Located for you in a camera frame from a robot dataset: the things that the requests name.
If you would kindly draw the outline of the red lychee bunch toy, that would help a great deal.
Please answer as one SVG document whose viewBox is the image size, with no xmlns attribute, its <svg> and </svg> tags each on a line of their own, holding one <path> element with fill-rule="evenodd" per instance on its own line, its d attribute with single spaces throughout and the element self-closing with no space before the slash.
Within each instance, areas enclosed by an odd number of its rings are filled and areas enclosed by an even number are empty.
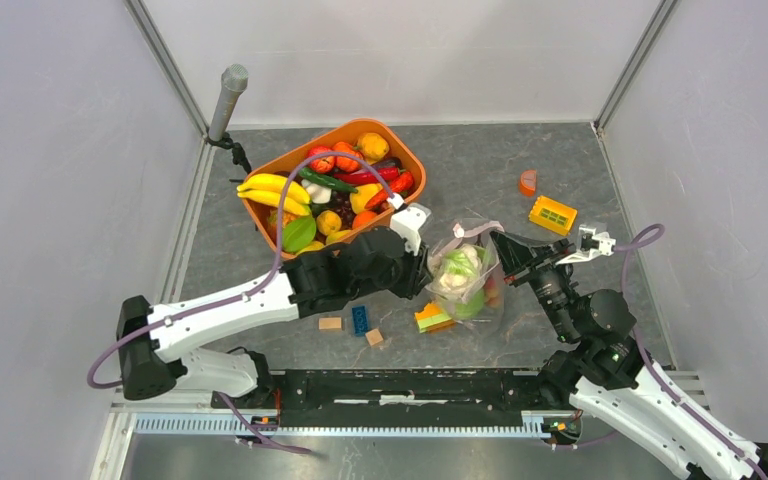
<svg viewBox="0 0 768 480">
<path fill-rule="evenodd" d="M 488 276 L 483 285 L 484 306 L 490 309 L 501 309 L 504 304 L 504 279 L 498 276 Z"/>
</svg>

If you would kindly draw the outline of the clear zip top bag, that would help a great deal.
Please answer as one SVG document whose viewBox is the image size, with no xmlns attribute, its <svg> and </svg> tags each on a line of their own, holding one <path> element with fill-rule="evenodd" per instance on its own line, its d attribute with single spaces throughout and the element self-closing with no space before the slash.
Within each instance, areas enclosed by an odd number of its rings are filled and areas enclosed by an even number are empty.
<svg viewBox="0 0 768 480">
<path fill-rule="evenodd" d="M 458 220 L 427 259 L 431 299 L 455 323 L 481 336 L 496 332 L 503 319 L 503 272 L 491 238 L 503 231 L 495 220 Z"/>
</svg>

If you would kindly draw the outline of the white toy cauliflower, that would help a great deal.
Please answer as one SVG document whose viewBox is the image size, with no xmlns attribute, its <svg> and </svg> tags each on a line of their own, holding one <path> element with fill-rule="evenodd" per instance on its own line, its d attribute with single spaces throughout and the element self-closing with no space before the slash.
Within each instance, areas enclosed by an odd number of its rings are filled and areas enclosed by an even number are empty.
<svg viewBox="0 0 768 480">
<path fill-rule="evenodd" d="M 484 249 L 474 245 L 463 245 L 446 253 L 435 274 L 436 290 L 448 296 L 466 293 L 482 274 L 483 256 Z"/>
</svg>

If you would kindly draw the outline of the green toy cabbage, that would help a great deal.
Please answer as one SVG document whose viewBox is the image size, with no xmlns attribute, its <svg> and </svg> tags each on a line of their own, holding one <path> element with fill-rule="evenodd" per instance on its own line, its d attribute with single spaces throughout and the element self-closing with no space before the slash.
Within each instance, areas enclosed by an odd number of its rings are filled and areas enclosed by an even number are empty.
<svg viewBox="0 0 768 480">
<path fill-rule="evenodd" d="M 446 310 L 455 320 L 471 320 L 484 309 L 484 306 L 484 291 L 478 290 L 466 301 L 449 301 Z"/>
</svg>

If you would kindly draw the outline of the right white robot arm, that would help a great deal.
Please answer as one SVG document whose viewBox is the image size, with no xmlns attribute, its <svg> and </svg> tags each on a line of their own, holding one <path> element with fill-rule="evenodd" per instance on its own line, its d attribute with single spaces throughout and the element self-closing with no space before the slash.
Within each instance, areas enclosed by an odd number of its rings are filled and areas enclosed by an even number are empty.
<svg viewBox="0 0 768 480">
<path fill-rule="evenodd" d="M 528 285 L 560 342 L 538 374 L 540 400 L 604 422 L 646 450 L 679 479 L 768 479 L 768 443 L 752 442 L 685 393 L 643 346 L 622 292 L 580 294 L 572 266 L 599 255 L 630 256 L 665 231 L 653 224 L 619 245 L 606 232 L 541 244 L 493 232 L 504 281 Z"/>
</svg>

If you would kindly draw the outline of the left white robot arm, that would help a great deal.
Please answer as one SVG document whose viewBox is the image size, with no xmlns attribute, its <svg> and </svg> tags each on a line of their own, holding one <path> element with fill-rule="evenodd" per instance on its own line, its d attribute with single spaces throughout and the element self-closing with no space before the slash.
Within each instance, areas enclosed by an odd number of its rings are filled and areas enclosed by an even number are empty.
<svg viewBox="0 0 768 480">
<path fill-rule="evenodd" d="M 285 261 L 274 275 L 176 304 L 126 299 L 116 330 L 122 393 L 147 400 L 175 388 L 211 390 L 266 405 L 274 381 L 263 355 L 208 352 L 204 345 L 274 323 L 342 310 L 389 291 L 411 299 L 429 283 L 428 246 L 375 227 Z"/>
</svg>

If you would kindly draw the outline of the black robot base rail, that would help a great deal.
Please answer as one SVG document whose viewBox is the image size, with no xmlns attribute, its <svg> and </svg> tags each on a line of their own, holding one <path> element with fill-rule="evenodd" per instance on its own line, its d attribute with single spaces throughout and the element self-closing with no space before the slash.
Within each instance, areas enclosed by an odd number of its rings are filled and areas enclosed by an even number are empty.
<svg viewBox="0 0 768 480">
<path fill-rule="evenodd" d="M 511 368 L 287 369 L 231 403 L 272 409 L 281 427 L 514 427 L 524 412 L 582 416 L 535 371 Z"/>
</svg>

